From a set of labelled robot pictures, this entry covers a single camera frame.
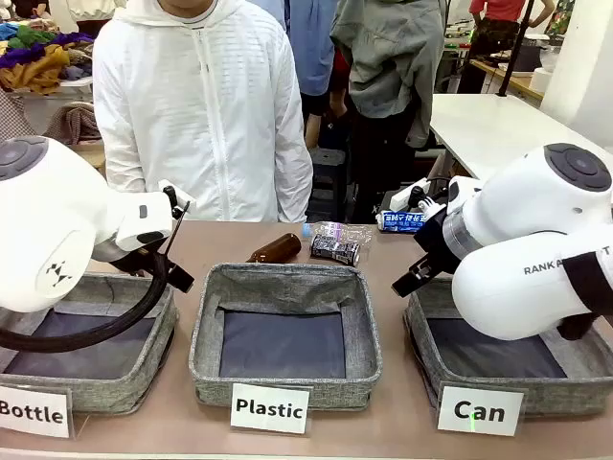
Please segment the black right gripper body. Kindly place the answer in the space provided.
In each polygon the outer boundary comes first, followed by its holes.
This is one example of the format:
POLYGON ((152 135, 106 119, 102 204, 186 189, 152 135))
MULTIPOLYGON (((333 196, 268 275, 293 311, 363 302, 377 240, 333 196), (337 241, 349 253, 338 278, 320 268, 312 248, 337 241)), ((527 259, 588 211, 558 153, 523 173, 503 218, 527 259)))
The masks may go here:
POLYGON ((443 235, 443 224, 447 218, 445 204, 437 203, 433 198, 426 196, 418 203, 425 221, 415 234, 415 241, 425 252, 433 268, 433 277, 440 273, 454 274, 460 260, 451 252, 443 235))

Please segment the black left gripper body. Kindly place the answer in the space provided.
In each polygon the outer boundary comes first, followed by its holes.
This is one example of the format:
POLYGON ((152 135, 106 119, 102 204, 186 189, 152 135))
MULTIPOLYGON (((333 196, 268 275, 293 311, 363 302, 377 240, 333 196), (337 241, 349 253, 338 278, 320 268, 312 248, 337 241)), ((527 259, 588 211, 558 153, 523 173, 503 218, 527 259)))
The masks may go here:
POLYGON ((166 258, 158 252, 158 247, 145 246, 136 249, 110 264, 128 274, 146 272, 153 278, 166 277, 166 258))

